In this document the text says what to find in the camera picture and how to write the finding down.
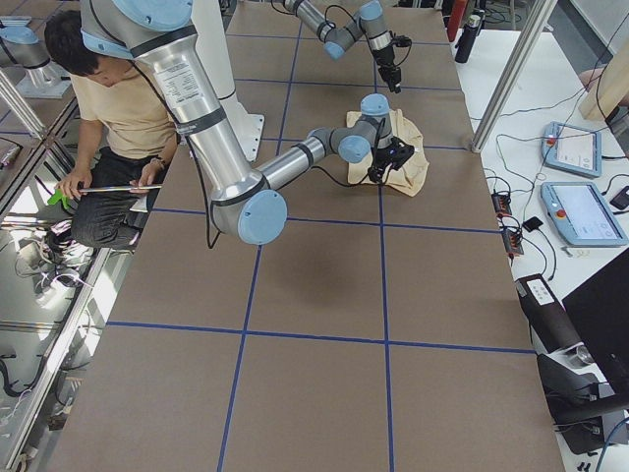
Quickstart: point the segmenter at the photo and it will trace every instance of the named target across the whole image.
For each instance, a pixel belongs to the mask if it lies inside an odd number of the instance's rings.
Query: black pants
[[[129,185],[130,181],[140,179],[142,169],[153,157],[129,159],[104,147],[100,150],[100,160],[91,170],[91,186]],[[161,184],[165,176],[165,171],[160,172],[153,183]],[[148,210],[155,203],[157,193],[157,189],[148,192]],[[127,224],[126,219],[129,208],[141,196],[129,192],[83,195],[72,220],[72,237],[93,248],[132,249],[134,245],[131,242],[140,230]]]

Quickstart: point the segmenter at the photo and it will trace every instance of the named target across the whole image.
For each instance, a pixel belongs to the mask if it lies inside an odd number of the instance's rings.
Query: black bottle
[[[461,64],[468,62],[480,27],[481,17],[478,15],[470,15],[467,23],[463,26],[463,32],[461,33],[461,37],[459,37],[459,42],[454,46],[457,48],[456,56],[454,56],[456,62]]]

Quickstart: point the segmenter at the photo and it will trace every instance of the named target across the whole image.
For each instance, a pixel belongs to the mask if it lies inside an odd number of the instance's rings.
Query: tablet screen
[[[620,235],[587,185],[557,185],[553,190],[579,239],[617,239]]]
[[[557,162],[594,169],[595,134],[568,126],[560,128]]]

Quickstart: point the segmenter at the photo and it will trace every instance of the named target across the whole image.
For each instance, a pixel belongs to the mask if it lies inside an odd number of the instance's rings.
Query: white desk
[[[486,105],[507,62],[511,50],[518,38],[516,31],[484,30],[477,38],[470,58],[466,64],[457,64],[457,72],[461,81],[463,92],[466,95],[466,103],[472,118],[472,125],[476,129],[482,118]],[[564,98],[568,98],[582,89],[577,75],[572,70],[570,63],[561,51],[551,33],[545,32],[540,37],[531,57],[529,58],[516,87],[512,90],[502,113],[511,113],[521,109],[550,107]],[[575,97],[558,104],[550,109],[517,113],[513,116],[501,117],[493,129],[489,140],[482,152],[483,165],[491,169],[498,176],[504,178],[511,185],[512,190],[529,190],[531,184],[524,179],[509,173],[500,157],[496,138],[499,135],[508,135],[520,139],[541,137],[544,127],[550,121],[568,122],[587,129],[600,129],[603,122],[593,122],[581,117],[578,103],[583,100],[585,94],[577,94]],[[542,175],[536,181],[536,189],[527,204],[530,193],[512,194],[511,207],[514,216],[521,223],[526,219],[537,216],[544,225],[540,228],[547,236],[555,249],[557,262],[554,279],[549,281],[550,288],[559,300],[563,299],[574,288],[596,273],[602,266],[620,254],[624,248],[593,248],[575,249],[565,248],[565,242],[560,238],[552,221],[546,214],[540,198],[539,185],[546,181],[583,181],[577,175],[550,169],[541,168],[543,156],[541,141],[533,140],[520,142],[509,138],[499,138],[500,149],[504,156],[506,166],[531,180],[535,179],[538,172]],[[602,154],[608,156],[620,156],[624,152],[616,142],[614,136],[605,130],[602,132]],[[601,191],[605,190],[609,179],[619,173],[629,173],[629,160],[604,160],[602,175],[595,179]],[[489,179],[489,188],[493,189],[495,179]],[[614,180],[607,200],[615,195],[622,187],[629,184],[628,178],[618,177]],[[507,190],[506,185],[496,182],[496,190]],[[619,215],[618,221],[625,231],[629,230],[629,214]],[[548,258],[548,269],[545,278],[548,279],[552,272],[553,255],[543,235],[538,231],[528,233],[525,237],[539,246]],[[525,255],[514,260],[512,272],[514,279],[542,272],[543,256],[526,241],[524,244]],[[581,462],[592,462],[591,471],[596,468],[596,458],[586,454],[574,455],[568,449],[565,441],[558,436],[562,457],[567,471],[573,471]],[[605,454],[603,472],[621,472],[627,470],[629,463],[629,446],[611,447]]]

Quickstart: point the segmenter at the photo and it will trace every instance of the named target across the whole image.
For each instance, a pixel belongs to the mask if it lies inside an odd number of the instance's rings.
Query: green object
[[[61,201],[61,205],[64,209],[70,209],[70,204],[68,203],[68,197],[63,195],[61,189],[55,190],[55,193],[48,199],[46,202],[48,205],[57,205]]]

